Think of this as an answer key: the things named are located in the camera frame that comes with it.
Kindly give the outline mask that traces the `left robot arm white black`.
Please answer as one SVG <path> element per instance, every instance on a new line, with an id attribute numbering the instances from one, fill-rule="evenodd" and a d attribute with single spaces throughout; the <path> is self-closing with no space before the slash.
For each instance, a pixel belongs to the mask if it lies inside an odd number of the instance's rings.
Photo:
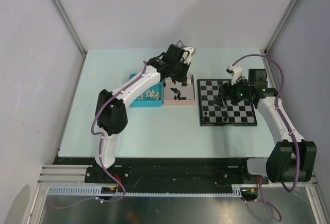
<path id="1" fill-rule="evenodd" d="M 115 149 L 118 135 L 128 124 L 127 109 L 131 103 L 153 85 L 171 78 L 177 82 L 187 80 L 195 48 L 171 44 L 166 52 L 143 62 L 143 69 L 124 85 L 114 91 L 102 90 L 98 95 L 91 134 L 100 136 L 98 155 L 95 160 L 99 167 L 96 177 L 107 183 L 113 179 Z"/>

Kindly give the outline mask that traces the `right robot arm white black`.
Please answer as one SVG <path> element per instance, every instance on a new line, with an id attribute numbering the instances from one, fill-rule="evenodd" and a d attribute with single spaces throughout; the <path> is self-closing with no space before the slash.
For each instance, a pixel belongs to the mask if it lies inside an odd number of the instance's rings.
<path id="1" fill-rule="evenodd" d="M 241 101 L 253 104 L 264 118 L 274 140 L 274 148 L 266 159 L 249 159 L 239 168 L 238 178 L 251 183 L 256 175 L 267 177 L 272 183 L 308 182 L 312 177 L 317 147 L 307 141 L 289 120 L 279 94 L 268 87 L 264 69 L 250 69 L 243 77 L 240 66 L 229 66 L 231 79 L 219 86 L 214 103 L 221 107 L 236 105 Z"/>

